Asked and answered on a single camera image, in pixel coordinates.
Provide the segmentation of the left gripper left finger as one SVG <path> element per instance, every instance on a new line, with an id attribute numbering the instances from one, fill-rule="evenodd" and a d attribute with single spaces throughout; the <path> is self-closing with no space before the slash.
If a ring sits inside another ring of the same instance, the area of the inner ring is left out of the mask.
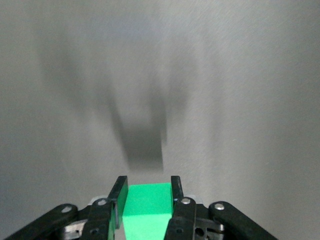
<path id="1" fill-rule="evenodd" d="M 129 191 L 128 177 L 119 176 L 108 196 L 93 198 L 83 209 L 71 203 L 56 206 L 7 240 L 114 240 Z"/>

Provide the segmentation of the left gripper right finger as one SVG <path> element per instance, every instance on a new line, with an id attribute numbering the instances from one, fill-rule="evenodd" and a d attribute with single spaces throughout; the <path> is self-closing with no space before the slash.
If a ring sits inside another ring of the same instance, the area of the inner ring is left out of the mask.
<path id="1" fill-rule="evenodd" d="M 173 215 L 165 240 L 275 240 L 276 237 L 226 201 L 205 207 L 184 195 L 181 178 L 171 177 Z"/>

